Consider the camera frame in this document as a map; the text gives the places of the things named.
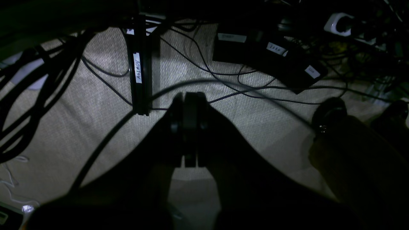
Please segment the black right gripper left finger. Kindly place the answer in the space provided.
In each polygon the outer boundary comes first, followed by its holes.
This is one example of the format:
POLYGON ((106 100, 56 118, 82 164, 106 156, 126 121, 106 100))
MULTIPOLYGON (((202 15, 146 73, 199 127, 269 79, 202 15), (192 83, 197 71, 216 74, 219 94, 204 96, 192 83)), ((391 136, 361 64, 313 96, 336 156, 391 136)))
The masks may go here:
POLYGON ((105 145, 132 115, 127 115, 88 158, 69 192, 37 209, 30 230, 172 229, 167 198, 181 164, 177 133, 183 95, 178 93, 146 137, 112 169, 82 183, 105 145))

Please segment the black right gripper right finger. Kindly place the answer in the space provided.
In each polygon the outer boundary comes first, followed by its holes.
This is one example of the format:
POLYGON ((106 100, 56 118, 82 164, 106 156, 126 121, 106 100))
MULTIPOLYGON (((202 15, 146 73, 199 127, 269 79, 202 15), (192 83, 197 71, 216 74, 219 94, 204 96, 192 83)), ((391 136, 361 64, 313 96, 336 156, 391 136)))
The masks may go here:
POLYGON ((265 160, 204 93, 186 93, 184 121, 221 203, 217 230, 360 230, 350 208, 290 179, 265 160))

